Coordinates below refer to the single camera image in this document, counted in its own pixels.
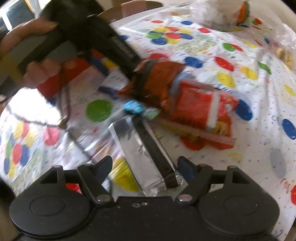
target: human hand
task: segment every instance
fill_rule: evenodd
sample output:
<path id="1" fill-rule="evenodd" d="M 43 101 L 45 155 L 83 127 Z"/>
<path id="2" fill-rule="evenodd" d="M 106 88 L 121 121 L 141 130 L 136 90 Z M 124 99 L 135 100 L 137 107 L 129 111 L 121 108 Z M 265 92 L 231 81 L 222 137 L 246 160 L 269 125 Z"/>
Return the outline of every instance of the human hand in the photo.
<path id="1" fill-rule="evenodd" d="M 55 29 L 57 25 L 55 22 L 49 22 L 42 18 L 36 18 L 27 23 L 20 24 L 0 42 L 0 59 L 25 37 L 31 34 L 45 34 Z M 28 88 L 36 88 L 48 78 L 58 74 L 59 70 L 60 65 L 50 59 L 46 59 L 41 63 L 32 62 L 28 64 L 27 72 L 23 77 L 24 85 Z"/>

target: tool handle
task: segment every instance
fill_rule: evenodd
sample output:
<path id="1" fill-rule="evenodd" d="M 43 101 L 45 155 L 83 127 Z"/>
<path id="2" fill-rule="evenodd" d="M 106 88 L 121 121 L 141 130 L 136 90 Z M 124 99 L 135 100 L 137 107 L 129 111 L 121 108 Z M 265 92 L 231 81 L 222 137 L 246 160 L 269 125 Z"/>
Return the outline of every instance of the tool handle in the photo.
<path id="1" fill-rule="evenodd" d="M 0 61 L 0 94 L 11 96 L 22 87 L 22 76 L 29 63 L 50 58 L 58 63 L 77 56 L 76 47 L 65 41 L 59 29 L 30 35 Z"/>

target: plastic tablecloth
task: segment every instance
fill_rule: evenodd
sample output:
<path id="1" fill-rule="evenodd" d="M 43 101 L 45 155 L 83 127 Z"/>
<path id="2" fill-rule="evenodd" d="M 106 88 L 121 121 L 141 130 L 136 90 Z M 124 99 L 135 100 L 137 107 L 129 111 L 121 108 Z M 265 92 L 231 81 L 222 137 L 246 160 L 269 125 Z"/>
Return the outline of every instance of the plastic tablecloth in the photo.
<path id="1" fill-rule="evenodd" d="M 246 172 L 278 202 L 280 217 L 274 235 L 284 240 L 296 217 L 296 76 L 270 52 L 271 29 L 262 19 L 251 16 L 232 33 L 218 32 L 193 23 L 188 10 L 174 8 L 137 19 L 118 32 L 141 57 L 186 63 L 185 71 L 196 81 L 240 99 L 233 114 L 237 141 L 232 149 L 189 149 L 179 136 L 158 126 L 152 128 L 174 162 L 185 156 L 195 164 L 206 163 L 215 169 L 236 165 Z M 124 86 L 127 80 L 118 68 L 107 59 L 103 62 L 111 70 L 106 80 Z M 125 179 L 119 175 L 129 170 L 107 126 L 124 101 L 97 91 L 106 80 L 91 67 L 69 83 L 70 131 L 91 162 L 111 155 L 116 188 L 126 195 L 138 195 L 130 175 L 124 175 Z M 112 112 L 98 122 L 102 100 L 112 104 Z M 36 90 L 21 90 L 10 106 L 28 120 L 57 123 L 60 118 L 56 108 Z M 69 169 L 90 161 L 63 130 L 20 122 L 8 110 L 1 115 L 0 125 L 0 175 L 16 194 L 52 165 Z"/>

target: orange chip bag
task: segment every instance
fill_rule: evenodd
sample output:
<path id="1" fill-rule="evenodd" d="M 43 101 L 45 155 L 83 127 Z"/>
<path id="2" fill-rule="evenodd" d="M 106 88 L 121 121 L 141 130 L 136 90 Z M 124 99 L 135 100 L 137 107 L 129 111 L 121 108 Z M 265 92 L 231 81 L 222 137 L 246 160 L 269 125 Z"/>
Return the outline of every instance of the orange chip bag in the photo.
<path id="1" fill-rule="evenodd" d="M 169 89 L 172 81 L 184 68 L 185 64 L 166 60 L 152 59 L 142 62 L 137 74 L 118 95 L 169 112 Z"/>

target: chair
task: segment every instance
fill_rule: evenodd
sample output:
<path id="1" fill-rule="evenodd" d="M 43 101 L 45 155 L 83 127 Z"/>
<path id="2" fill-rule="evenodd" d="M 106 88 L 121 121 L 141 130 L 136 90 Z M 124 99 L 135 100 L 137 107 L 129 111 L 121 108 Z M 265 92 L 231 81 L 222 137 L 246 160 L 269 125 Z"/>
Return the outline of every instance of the chair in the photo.
<path id="1" fill-rule="evenodd" d="M 129 8 L 130 7 L 133 8 L 133 6 L 134 6 L 133 3 L 134 2 L 139 2 L 139 1 L 141 3 L 139 4 L 139 7 L 136 8 L 137 11 L 130 12 L 129 11 Z M 133 15 L 133 14 L 136 14 L 136 13 L 139 13 L 139 12 L 143 12 L 143 11 L 146 11 L 146 10 L 151 10 L 151 9 L 159 8 L 159 7 L 162 7 L 163 6 L 162 3 L 156 2 L 156 1 L 135 0 L 135 1 L 131 1 L 131 2 L 132 2 L 131 5 L 129 4 L 130 2 L 127 2 L 126 3 L 127 5 L 112 7 L 110 9 L 102 12 L 101 14 L 99 14 L 99 17 L 102 18 L 102 19 L 104 19 L 108 23 L 112 23 L 112 22 L 115 22 L 115 21 L 117 21 L 119 19 L 125 18 L 127 16 L 130 16 L 130 15 Z"/>

